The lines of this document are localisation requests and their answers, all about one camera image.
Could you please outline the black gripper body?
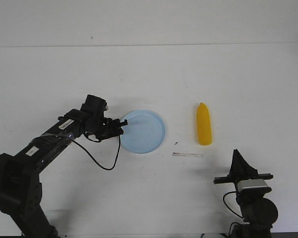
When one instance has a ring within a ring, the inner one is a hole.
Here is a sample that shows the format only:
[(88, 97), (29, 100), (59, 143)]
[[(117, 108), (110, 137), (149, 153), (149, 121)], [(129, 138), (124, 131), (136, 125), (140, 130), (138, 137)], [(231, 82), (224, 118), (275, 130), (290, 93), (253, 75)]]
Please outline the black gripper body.
[(255, 176), (255, 177), (244, 177), (241, 174), (236, 174), (235, 177), (231, 177), (230, 175), (227, 175), (226, 177), (215, 177), (213, 180), (213, 183), (214, 184), (233, 183), (235, 186), (235, 189), (237, 190), (237, 183), (241, 180), (263, 179), (264, 181), (266, 181), (272, 178), (273, 178), (273, 175), (270, 173), (258, 174), (258, 176)]
[(103, 108), (107, 102), (94, 95), (88, 94), (85, 102), (81, 106), (81, 111), (88, 114), (88, 119), (84, 124), (84, 136), (90, 141), (102, 141), (112, 137), (113, 130), (119, 128), (115, 119), (106, 118)]

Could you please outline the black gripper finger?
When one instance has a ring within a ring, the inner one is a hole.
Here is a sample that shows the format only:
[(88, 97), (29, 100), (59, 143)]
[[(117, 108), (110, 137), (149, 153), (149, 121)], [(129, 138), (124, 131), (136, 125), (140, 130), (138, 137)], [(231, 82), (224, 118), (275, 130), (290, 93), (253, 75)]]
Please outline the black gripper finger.
[(126, 126), (126, 125), (128, 125), (128, 121), (126, 119), (123, 120), (123, 121), (120, 121), (119, 119), (116, 119), (115, 122), (116, 122), (116, 124), (118, 126)]
[(255, 177), (258, 176), (258, 171), (251, 167), (243, 158), (238, 150), (236, 150), (238, 171), (244, 177)]
[(123, 131), (123, 129), (122, 128), (115, 128), (114, 130), (113, 130), (113, 135), (114, 136), (120, 136), (120, 135), (122, 135), (122, 134), (124, 134), (124, 131)]
[(232, 155), (232, 163), (229, 171), (229, 175), (231, 177), (235, 177), (238, 172), (238, 157), (237, 157), (238, 150), (234, 149)]

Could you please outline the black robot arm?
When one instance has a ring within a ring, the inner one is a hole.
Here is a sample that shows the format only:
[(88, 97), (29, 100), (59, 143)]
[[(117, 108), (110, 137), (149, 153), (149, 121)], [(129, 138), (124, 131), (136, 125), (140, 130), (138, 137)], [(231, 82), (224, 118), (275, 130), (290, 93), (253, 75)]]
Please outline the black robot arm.
[(237, 214), (243, 223), (232, 222), (227, 238), (270, 238), (271, 228), (278, 218), (276, 205), (264, 195), (272, 189), (266, 180), (273, 175), (260, 174), (250, 166), (240, 152), (234, 149), (229, 173), (225, 177), (215, 177), (214, 184), (233, 183), (235, 190), (223, 195), (223, 203), (227, 205), (225, 197), (234, 193), (241, 214)]
[(40, 173), (70, 143), (94, 135), (95, 143), (120, 137), (127, 120), (106, 118), (104, 99), (87, 95), (79, 110), (72, 109), (16, 155), (0, 154), (0, 211), (9, 215), (25, 238), (56, 238), (58, 232), (46, 218), (40, 202)]

